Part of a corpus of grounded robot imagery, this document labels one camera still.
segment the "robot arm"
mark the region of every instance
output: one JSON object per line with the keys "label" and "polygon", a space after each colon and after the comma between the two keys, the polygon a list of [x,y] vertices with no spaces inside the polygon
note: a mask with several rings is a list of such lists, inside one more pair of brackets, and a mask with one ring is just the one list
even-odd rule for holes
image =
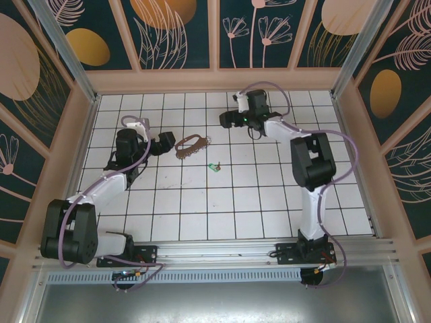
{"label": "robot arm", "polygon": [[[116,151],[111,154],[101,178],[105,180],[91,189],[72,210],[67,224],[74,221],[73,229],[66,229],[63,245],[59,246],[59,233],[66,210],[75,202],[80,194],[66,200],[53,200],[47,209],[40,253],[45,258],[58,259],[59,248],[63,250],[66,261],[89,263],[93,258],[102,256],[118,256],[134,261],[133,238],[130,235],[97,230],[96,215],[118,194],[132,185],[139,176],[138,167],[121,171],[142,160],[146,165],[149,156],[162,155],[169,152],[175,144],[172,132],[159,134],[159,141],[147,137],[145,125],[140,122],[127,123],[127,128],[120,130],[116,137]],[[147,157],[143,157],[147,145],[151,141]]]}
{"label": "robot arm", "polygon": [[328,237],[319,224],[318,201],[322,196],[320,214],[324,222],[326,191],[322,193],[322,189],[336,173],[326,134],[303,133],[301,129],[289,127],[279,113],[269,111],[263,90],[246,94],[238,92],[234,99],[238,102],[238,111],[220,115],[220,124],[224,128],[247,126],[280,143],[290,144],[294,178],[302,187],[298,251],[304,259],[312,258],[316,251],[320,256],[319,250],[327,248]]}

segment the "white tile floor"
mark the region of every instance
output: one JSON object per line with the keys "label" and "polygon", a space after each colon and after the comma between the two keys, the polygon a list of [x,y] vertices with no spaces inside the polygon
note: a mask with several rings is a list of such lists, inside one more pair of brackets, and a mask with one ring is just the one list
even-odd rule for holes
{"label": "white tile floor", "polygon": [[[289,92],[288,120],[304,129],[339,131],[328,92]],[[285,98],[269,92],[273,111],[284,113]],[[152,135],[172,131],[179,141],[192,134],[211,145],[179,160],[175,150],[151,156],[147,170],[98,217],[98,227],[132,234],[135,241],[278,238],[298,235],[302,197],[292,175],[288,144],[253,141],[246,128],[223,129],[219,115],[237,108],[232,93],[103,96],[78,190],[100,175],[114,149],[124,115],[146,117]],[[350,166],[343,140],[329,135],[338,174]],[[222,170],[210,170],[220,162]],[[370,235],[372,230],[354,175],[327,196],[327,229],[336,236]]]}

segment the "orange circle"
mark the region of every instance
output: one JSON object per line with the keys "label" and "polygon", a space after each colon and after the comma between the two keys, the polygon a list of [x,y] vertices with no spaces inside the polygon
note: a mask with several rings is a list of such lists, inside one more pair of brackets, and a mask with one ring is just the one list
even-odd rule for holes
{"label": "orange circle", "polygon": [[196,12],[196,0],[130,0],[130,4],[143,22],[156,29],[175,28],[176,12],[184,25],[192,20]]}

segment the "metal bracket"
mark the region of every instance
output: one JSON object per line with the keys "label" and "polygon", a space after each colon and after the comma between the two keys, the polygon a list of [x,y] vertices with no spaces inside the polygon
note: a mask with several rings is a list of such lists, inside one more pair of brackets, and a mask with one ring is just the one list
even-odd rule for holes
{"label": "metal bracket", "polygon": [[304,259],[299,250],[297,243],[292,244],[276,244],[274,254],[277,257],[278,264],[324,264],[328,259],[323,256],[328,256],[333,262],[337,262],[335,257],[334,245],[331,242],[325,244],[324,250],[321,252],[315,252],[313,254],[308,254],[308,258]]}
{"label": "metal bracket", "polygon": [[[120,255],[116,258],[120,258],[123,260],[133,261],[133,262],[141,262],[142,260],[145,263],[151,264],[157,262],[157,246],[134,246],[133,254],[135,255],[134,259],[126,259],[125,256]],[[123,262],[118,262],[111,259],[98,258],[96,266],[98,268],[123,268],[123,267],[136,267],[132,264],[124,264]]]}

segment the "floral line drawing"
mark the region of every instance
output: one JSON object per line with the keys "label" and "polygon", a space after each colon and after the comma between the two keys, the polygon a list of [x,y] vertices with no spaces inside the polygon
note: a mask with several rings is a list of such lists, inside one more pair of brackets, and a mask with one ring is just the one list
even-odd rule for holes
{"label": "floral line drawing", "polygon": [[431,34],[418,36],[411,34],[405,37],[393,54],[389,54],[374,60],[373,63],[393,57],[398,69],[419,71],[420,66],[425,65],[431,59]]}
{"label": "floral line drawing", "polygon": [[292,33],[289,25],[290,17],[281,19],[273,18],[268,25],[268,17],[259,19],[259,33],[261,34],[263,44],[262,68],[265,68],[265,54],[267,46],[273,44],[283,44],[292,41]]}
{"label": "floral line drawing", "polygon": [[139,13],[148,22],[148,24],[141,24],[134,18],[141,35],[139,62],[144,69],[173,69],[179,63],[181,64],[179,68],[182,69],[186,63],[188,51],[183,20],[177,12],[172,12],[167,2],[165,2],[167,19],[157,1],[149,0],[149,3],[155,18],[142,0],[136,1]]}
{"label": "floral line drawing", "polygon": [[232,63],[234,64],[234,68],[236,68],[235,57],[234,57],[234,49],[232,46],[232,39],[237,37],[243,37],[250,34],[250,30],[246,28],[247,24],[244,21],[244,17],[242,18],[234,18],[230,21],[230,18],[223,19],[223,27],[229,37],[230,44],[230,55],[232,56]]}
{"label": "floral line drawing", "polygon": [[[40,59],[39,85],[32,97],[24,101],[14,100],[13,103],[36,130],[53,137],[61,117],[60,109],[66,105],[67,95],[50,59],[39,48],[37,51]],[[28,72],[23,69],[22,73],[25,75]]]}
{"label": "floral line drawing", "polygon": [[401,201],[431,200],[431,127],[416,140],[392,148],[387,163]]}
{"label": "floral line drawing", "polygon": [[72,27],[85,11],[83,0],[48,0],[47,3],[60,26]]}
{"label": "floral line drawing", "polygon": [[[26,184],[36,187],[35,183],[32,183],[31,181],[26,180],[25,178],[22,178],[21,176],[13,172],[13,165],[18,155],[19,146],[20,142],[14,136],[11,136],[9,142],[7,142],[6,135],[3,133],[0,135],[0,174],[3,174],[5,176],[15,176]],[[2,186],[0,186],[0,190],[24,201],[31,201],[31,199],[29,199],[28,197],[22,196],[21,194],[8,190],[7,188],[4,188]]]}
{"label": "floral line drawing", "polygon": [[409,25],[409,29],[417,36],[421,36],[429,32],[431,29],[431,21],[428,16],[431,14],[431,1],[430,0],[416,0],[413,5],[409,19],[403,22],[401,25],[396,27],[388,37],[392,36],[406,24]]}
{"label": "floral line drawing", "polygon": [[264,7],[283,7],[285,5],[294,4],[296,0],[251,0],[254,7],[253,18],[251,21],[251,37],[250,37],[250,68],[253,68],[253,38],[255,36],[255,22],[257,10]]}
{"label": "floral line drawing", "polygon": [[393,54],[385,55],[375,59],[377,63],[383,59],[394,58],[398,70],[419,71],[420,67],[426,65],[431,59],[431,0],[416,0],[409,19],[395,28],[389,36],[393,35],[406,24],[411,34],[406,36],[399,44]]}

